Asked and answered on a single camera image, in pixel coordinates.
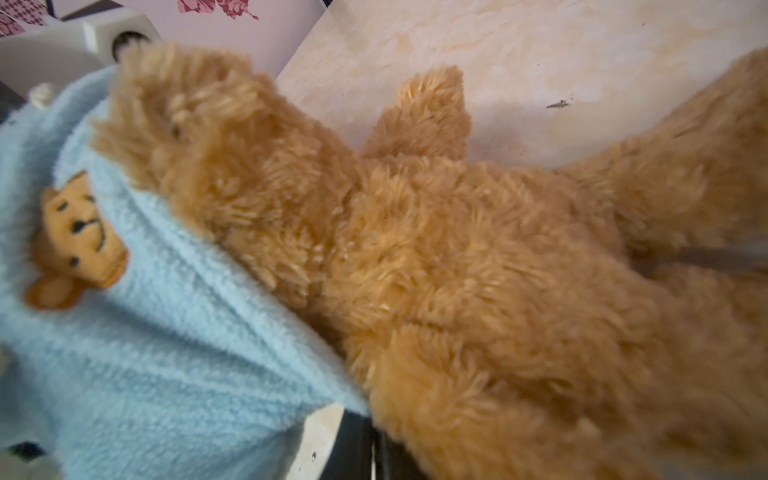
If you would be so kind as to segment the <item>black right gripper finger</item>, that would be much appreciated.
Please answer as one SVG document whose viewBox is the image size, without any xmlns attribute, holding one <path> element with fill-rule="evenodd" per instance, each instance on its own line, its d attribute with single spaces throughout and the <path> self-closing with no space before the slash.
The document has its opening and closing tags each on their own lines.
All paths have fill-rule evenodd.
<svg viewBox="0 0 768 480">
<path fill-rule="evenodd" d="M 677 253 L 635 258 L 635 270 L 649 276 L 657 268 L 682 263 L 729 273 L 767 272 L 767 240 L 723 248 L 685 247 Z"/>
</svg>

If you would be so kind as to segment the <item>tan plush teddy bear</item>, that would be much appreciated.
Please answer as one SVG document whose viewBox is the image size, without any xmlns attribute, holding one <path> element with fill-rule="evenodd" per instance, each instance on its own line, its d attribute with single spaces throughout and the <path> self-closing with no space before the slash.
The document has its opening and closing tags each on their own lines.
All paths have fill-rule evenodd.
<svg viewBox="0 0 768 480">
<path fill-rule="evenodd" d="M 767 464 L 767 51 L 555 168 L 471 162 L 455 66 L 364 147 L 241 54 L 138 42 L 93 148 L 343 355 L 433 479 L 656 479 Z"/>
</svg>

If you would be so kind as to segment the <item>light blue fleece hoodie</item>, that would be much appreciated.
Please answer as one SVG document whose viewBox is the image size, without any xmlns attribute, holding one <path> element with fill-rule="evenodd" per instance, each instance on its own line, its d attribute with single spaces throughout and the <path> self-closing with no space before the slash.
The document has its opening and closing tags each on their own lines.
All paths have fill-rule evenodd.
<svg viewBox="0 0 768 480">
<path fill-rule="evenodd" d="M 336 353 L 89 146 L 113 68 L 1 127 L 1 444 L 38 445 L 67 479 L 280 479 L 304 420 L 367 403 Z M 131 257 L 112 287 L 36 310 L 40 197 L 77 173 Z"/>
</svg>

